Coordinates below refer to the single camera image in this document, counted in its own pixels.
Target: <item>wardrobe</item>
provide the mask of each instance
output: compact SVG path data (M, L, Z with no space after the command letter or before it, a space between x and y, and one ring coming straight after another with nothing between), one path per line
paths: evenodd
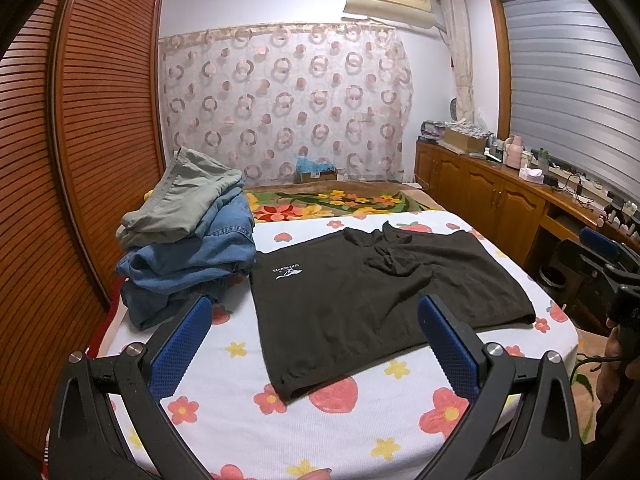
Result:
M42 458L69 354L104 321L114 232L158 182L162 0L44 0L0 60L0 424Z

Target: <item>t-shirt logo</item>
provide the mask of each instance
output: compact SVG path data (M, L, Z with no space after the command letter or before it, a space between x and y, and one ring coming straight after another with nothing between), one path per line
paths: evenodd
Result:
M284 274L276 276L276 280L279 280L280 278L286 278L287 276L291 276L292 274L300 274L300 272L302 271L296 269L287 269Z
M295 269L295 267L299 267L300 264L288 265L286 267L278 267L277 269L271 269L273 272L280 272L279 275L276 276L276 280L280 278L286 278L287 276L293 276L294 274L300 274L302 272L301 269Z

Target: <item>window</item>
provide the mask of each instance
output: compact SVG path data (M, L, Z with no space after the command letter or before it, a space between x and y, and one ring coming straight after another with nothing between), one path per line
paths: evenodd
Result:
M640 77L606 22L587 0L498 2L509 133L640 198Z

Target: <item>sheer curtain with circle pattern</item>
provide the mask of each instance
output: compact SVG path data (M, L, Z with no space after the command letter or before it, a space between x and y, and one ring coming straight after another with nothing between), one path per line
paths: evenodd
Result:
M202 30L159 45L162 134L244 171L292 182L296 160L351 179L402 180L413 85L395 29L273 24Z

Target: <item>pink thermos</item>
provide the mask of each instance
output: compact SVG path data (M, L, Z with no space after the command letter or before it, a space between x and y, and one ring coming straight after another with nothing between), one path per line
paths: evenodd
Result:
M504 163L514 170L520 169L522 161L522 137L513 136L504 141Z

